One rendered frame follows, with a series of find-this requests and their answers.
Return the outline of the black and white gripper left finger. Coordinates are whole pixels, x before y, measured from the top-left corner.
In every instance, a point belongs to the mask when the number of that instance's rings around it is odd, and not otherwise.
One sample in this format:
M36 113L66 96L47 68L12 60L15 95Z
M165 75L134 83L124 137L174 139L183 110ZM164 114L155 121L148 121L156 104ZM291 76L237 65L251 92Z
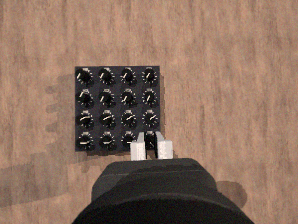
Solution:
M137 141L130 143L131 161L147 159L146 132L140 132Z

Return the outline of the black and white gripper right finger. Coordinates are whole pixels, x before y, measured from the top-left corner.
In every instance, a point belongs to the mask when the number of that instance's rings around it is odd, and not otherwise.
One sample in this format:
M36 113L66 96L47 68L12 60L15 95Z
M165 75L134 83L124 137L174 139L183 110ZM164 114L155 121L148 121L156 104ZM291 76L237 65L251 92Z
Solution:
M165 140L160 132L153 132L153 135L155 158L173 159L172 141Z

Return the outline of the black knob box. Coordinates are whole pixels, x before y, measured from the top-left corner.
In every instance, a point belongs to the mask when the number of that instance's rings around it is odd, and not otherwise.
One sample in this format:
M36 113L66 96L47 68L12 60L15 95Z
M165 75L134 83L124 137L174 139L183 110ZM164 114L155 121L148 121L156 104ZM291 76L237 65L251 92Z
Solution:
M140 132L146 132L147 151L154 150L160 66L75 66L75 71L75 152L130 151Z

